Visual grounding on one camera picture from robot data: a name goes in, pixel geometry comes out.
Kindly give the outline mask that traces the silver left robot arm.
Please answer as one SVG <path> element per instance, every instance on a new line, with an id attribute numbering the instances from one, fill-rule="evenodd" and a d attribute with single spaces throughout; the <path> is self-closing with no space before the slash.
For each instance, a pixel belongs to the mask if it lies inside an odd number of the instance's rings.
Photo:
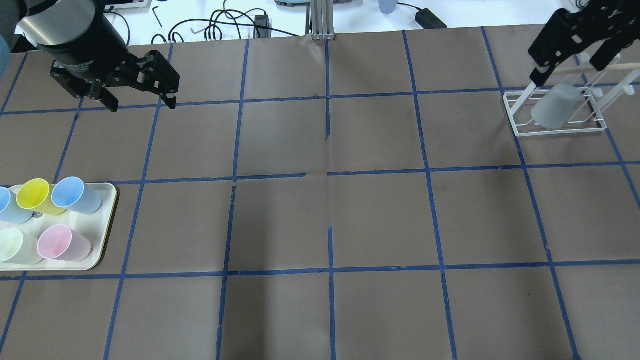
<path id="1" fill-rule="evenodd" d="M 176 108 L 178 71 L 160 51 L 148 51 L 144 57 L 132 54 L 105 17 L 103 0 L 3 0 L 2 75 L 10 67 L 16 28 L 51 55 L 50 76 L 74 98 L 87 97 L 116 112 L 119 100 L 110 88 L 128 87 Z"/>

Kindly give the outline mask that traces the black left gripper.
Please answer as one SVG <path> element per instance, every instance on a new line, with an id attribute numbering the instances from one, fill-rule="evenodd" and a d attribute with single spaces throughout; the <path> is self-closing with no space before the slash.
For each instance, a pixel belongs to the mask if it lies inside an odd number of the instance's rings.
<path id="1" fill-rule="evenodd" d="M 38 49 L 54 59 L 50 77 L 73 98 L 87 97 L 116 113 L 119 100 L 109 88 L 128 87 L 158 96 L 170 110 L 177 107 L 178 71 L 158 50 L 144 57 L 131 53 L 102 14 L 94 16 L 87 30 L 72 41 L 39 43 Z"/>

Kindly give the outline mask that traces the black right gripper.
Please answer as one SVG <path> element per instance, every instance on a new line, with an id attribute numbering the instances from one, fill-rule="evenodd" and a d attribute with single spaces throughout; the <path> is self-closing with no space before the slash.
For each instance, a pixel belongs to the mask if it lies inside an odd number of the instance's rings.
<path id="1" fill-rule="evenodd" d="M 639 39 L 639 18 L 638 0 L 590 0 L 576 13 L 556 10 L 528 48 L 535 63 L 531 82 L 543 87 L 569 57 L 596 43 L 601 45 L 590 65 L 598 72 L 605 71 L 622 50 Z"/>

